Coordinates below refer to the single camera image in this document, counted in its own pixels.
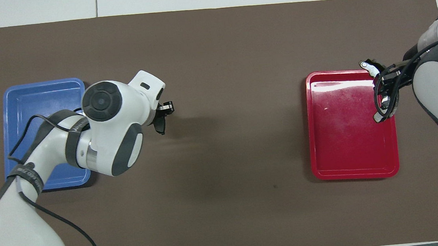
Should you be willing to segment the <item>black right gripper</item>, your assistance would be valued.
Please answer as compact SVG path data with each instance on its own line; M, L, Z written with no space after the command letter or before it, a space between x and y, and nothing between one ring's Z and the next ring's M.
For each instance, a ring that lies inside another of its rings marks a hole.
M398 84L399 89L413 84L412 66L411 60L403 60L388 67L372 70L374 83L383 82L384 84L384 93L379 95L381 111L387 111L389 107L392 107L391 110L396 109L398 94L387 93L392 93L396 84Z

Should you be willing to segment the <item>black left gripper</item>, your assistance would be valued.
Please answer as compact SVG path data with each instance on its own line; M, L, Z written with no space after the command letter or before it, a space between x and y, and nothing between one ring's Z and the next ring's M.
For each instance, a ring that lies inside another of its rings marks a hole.
M172 101L164 102L163 105L159 104L156 107L156 110L154 110L153 118L151 119L150 123L148 125L154 125L154 127L164 127L165 115L173 114L175 112L175 107Z

